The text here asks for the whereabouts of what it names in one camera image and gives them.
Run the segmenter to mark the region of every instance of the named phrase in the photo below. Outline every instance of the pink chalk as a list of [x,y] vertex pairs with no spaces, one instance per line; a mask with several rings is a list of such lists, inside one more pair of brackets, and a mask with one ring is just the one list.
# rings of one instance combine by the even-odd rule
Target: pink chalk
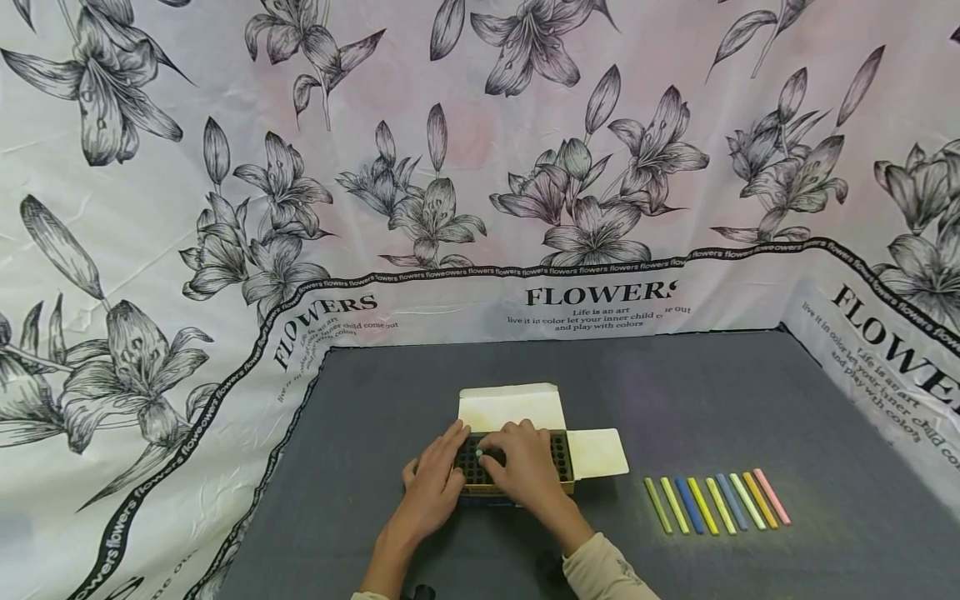
[[767,499],[770,500],[770,504],[774,506],[774,510],[777,511],[777,516],[780,517],[780,521],[784,525],[790,525],[790,515],[786,513],[783,509],[783,505],[780,504],[780,499],[777,498],[777,494],[774,492],[773,487],[771,487],[770,482],[767,481],[766,475],[763,474],[763,471],[759,468],[754,469],[754,476],[756,477],[757,482],[763,488],[763,493],[767,494]]

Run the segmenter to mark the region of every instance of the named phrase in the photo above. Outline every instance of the box flap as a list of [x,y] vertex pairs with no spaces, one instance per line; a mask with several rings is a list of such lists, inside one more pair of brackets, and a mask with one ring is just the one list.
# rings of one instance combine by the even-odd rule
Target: box flap
[[475,432],[499,431],[524,419],[538,429],[566,429],[560,392],[552,383],[461,390],[458,418]]
[[577,481],[630,472],[616,429],[567,431],[566,442],[570,447],[573,477]]

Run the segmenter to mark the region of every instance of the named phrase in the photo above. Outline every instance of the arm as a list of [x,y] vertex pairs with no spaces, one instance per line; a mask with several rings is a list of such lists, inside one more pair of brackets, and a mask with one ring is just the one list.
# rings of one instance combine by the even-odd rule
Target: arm
[[550,433],[524,420],[507,423],[480,443],[507,455],[503,467],[490,456],[480,464],[500,490],[524,506],[553,534],[564,552],[564,575],[580,600],[658,600],[603,534],[593,531],[560,486],[550,457]]
[[353,600],[399,600],[417,546],[440,529],[457,506],[466,479],[459,469],[451,469],[469,433],[469,427],[456,421],[403,470],[406,493],[376,539],[367,576]]

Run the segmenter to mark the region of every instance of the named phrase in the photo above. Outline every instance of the blue chalk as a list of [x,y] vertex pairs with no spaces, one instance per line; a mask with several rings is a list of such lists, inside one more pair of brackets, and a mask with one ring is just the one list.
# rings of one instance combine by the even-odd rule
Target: blue chalk
[[697,504],[693,501],[693,494],[690,493],[690,487],[682,477],[678,477],[674,481],[677,483],[677,489],[680,490],[680,497],[684,500],[686,511],[690,515],[690,522],[693,523],[693,531],[702,536],[704,534],[704,520],[700,517]]
[[723,473],[717,473],[717,483],[720,484],[720,489],[727,497],[727,504],[733,511],[733,518],[736,519],[740,531],[747,531],[747,519],[744,518],[743,511],[740,510],[740,504],[736,501],[736,496],[733,495],[733,488],[730,487],[730,482],[727,481],[727,477]]

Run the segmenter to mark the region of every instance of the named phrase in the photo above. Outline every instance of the yellow chalk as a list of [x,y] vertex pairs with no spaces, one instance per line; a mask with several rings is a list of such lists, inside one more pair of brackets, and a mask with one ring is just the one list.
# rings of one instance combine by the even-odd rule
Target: yellow chalk
[[690,489],[693,491],[693,497],[697,500],[697,506],[700,507],[700,512],[704,514],[704,521],[707,522],[707,528],[710,530],[710,533],[714,536],[719,536],[720,530],[717,529],[717,524],[713,520],[713,515],[707,506],[704,494],[700,491],[700,486],[697,485],[697,480],[693,477],[687,477],[686,483],[689,484]]
[[747,507],[747,512],[750,513],[750,518],[754,520],[756,528],[760,531],[766,531],[767,525],[763,522],[763,519],[760,518],[760,513],[756,511],[754,501],[750,499],[750,494],[747,493],[747,489],[743,487],[740,476],[736,473],[731,473],[730,480],[733,481],[733,486],[736,488],[736,492],[740,494],[740,499],[743,500],[743,505]]
[[727,533],[735,536],[736,529],[733,528],[733,519],[730,518],[730,513],[727,512],[727,505],[724,504],[723,496],[720,495],[720,489],[717,488],[717,482],[713,481],[712,477],[707,478],[707,489],[710,490],[710,495],[713,496],[713,503],[717,505],[717,510],[720,511],[720,518],[723,519]]
[[749,472],[743,473],[743,479],[747,482],[747,487],[750,488],[750,492],[754,495],[756,504],[760,507],[760,511],[763,513],[763,518],[767,519],[770,529],[779,529],[780,526],[777,524],[774,514],[770,512],[770,507],[767,506],[767,501],[763,499],[763,493],[760,492],[760,488],[756,485],[754,476]]
[[666,477],[661,477],[660,484],[663,486],[663,492],[666,493],[666,499],[670,502],[670,508],[673,509],[673,516],[677,518],[681,533],[689,536],[690,528],[686,526],[686,517],[684,517],[684,512],[680,510],[680,502],[677,502],[677,495],[673,493],[673,486],[670,484],[670,480]]
[[654,487],[654,480],[646,477],[643,480],[643,484],[650,493],[650,499],[654,501],[654,509],[660,518],[660,525],[663,525],[663,531],[665,531],[668,536],[673,535],[673,527],[670,526],[670,521],[666,519],[666,513],[663,511],[663,505],[660,504],[660,497],[657,495],[657,488]]

